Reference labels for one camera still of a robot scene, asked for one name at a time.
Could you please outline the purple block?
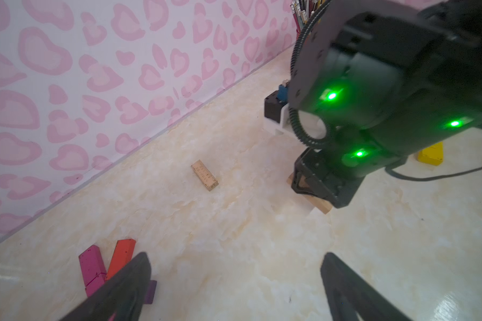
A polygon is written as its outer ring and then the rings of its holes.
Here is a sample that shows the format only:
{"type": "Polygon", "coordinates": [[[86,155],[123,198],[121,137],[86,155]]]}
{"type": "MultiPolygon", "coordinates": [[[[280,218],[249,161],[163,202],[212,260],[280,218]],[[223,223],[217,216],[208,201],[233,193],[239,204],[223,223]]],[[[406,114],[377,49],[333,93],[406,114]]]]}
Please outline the purple block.
{"type": "Polygon", "coordinates": [[[155,291],[157,289],[157,281],[151,280],[145,295],[144,304],[152,304],[155,298],[155,291]]]}

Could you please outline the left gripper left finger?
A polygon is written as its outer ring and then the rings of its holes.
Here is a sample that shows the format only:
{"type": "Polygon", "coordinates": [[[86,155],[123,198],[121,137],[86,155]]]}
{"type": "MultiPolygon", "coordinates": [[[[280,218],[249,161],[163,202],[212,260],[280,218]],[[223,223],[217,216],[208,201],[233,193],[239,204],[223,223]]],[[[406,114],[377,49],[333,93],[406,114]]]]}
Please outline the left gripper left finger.
{"type": "Polygon", "coordinates": [[[139,320],[151,279],[145,252],[137,254],[63,320],[139,320]]]}

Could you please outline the magenta block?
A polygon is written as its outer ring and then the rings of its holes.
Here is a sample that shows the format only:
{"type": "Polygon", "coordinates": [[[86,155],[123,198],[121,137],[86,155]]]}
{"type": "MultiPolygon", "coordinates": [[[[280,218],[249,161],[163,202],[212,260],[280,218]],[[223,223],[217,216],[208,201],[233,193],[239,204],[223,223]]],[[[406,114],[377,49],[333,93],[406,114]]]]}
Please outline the magenta block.
{"type": "Polygon", "coordinates": [[[91,297],[99,288],[101,288],[106,282],[106,274],[98,274],[89,284],[85,287],[87,297],[91,297]]]}
{"type": "Polygon", "coordinates": [[[107,274],[100,248],[91,245],[78,256],[84,285],[88,286],[95,278],[105,277],[107,274]]]}

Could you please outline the red block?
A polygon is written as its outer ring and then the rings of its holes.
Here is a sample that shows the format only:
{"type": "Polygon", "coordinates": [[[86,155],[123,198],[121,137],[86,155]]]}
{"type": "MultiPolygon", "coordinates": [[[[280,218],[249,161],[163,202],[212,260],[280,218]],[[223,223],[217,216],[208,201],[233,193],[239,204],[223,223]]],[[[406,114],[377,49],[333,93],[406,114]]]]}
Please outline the red block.
{"type": "Polygon", "coordinates": [[[136,241],[134,239],[121,239],[116,243],[115,250],[109,264],[106,281],[125,267],[132,259],[136,241]]]}

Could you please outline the natural wood block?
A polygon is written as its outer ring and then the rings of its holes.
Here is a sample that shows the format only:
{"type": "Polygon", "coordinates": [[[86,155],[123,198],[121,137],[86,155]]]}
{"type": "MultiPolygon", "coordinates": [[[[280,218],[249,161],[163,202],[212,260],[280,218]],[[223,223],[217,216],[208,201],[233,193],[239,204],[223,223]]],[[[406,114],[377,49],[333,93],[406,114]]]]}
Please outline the natural wood block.
{"type": "Polygon", "coordinates": [[[208,170],[208,168],[205,166],[205,164],[203,164],[201,160],[197,160],[194,164],[191,165],[191,168],[208,191],[211,191],[218,186],[218,180],[208,170]]]}
{"type": "MultiPolygon", "coordinates": [[[[298,186],[304,189],[309,188],[309,185],[307,184],[304,177],[300,178],[298,186]]],[[[311,203],[316,209],[320,210],[323,214],[328,214],[333,209],[332,204],[324,199],[320,199],[318,197],[310,195],[303,196],[306,200],[308,200],[309,203],[311,203]]]]}

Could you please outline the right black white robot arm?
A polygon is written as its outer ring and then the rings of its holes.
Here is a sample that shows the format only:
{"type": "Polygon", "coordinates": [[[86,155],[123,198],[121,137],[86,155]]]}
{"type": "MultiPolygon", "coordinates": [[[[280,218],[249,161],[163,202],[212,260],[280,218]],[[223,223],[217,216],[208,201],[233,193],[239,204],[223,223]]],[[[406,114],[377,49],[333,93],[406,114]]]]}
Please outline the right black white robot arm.
{"type": "Polygon", "coordinates": [[[290,123],[306,146],[291,187],[346,207],[367,175],[395,177],[410,155],[482,128],[482,1],[327,1],[290,69],[290,123]]]}

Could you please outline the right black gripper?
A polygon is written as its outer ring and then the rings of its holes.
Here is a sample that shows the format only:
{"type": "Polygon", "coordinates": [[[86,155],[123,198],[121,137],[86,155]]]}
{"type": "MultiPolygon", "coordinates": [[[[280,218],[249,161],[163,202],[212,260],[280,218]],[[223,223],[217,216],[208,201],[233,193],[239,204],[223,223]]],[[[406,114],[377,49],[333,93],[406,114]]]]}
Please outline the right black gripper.
{"type": "Polygon", "coordinates": [[[379,147],[307,148],[294,164],[293,191],[340,209],[349,205],[364,178],[385,164],[386,151],[379,147]]]}

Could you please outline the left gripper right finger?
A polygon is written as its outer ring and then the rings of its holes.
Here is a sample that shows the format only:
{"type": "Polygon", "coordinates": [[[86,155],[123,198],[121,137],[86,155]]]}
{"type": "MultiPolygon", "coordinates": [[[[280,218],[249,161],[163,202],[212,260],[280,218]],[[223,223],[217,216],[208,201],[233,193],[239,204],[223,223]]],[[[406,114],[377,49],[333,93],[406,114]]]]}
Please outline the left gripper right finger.
{"type": "Polygon", "coordinates": [[[333,320],[409,320],[334,253],[325,254],[321,279],[333,320]]]}

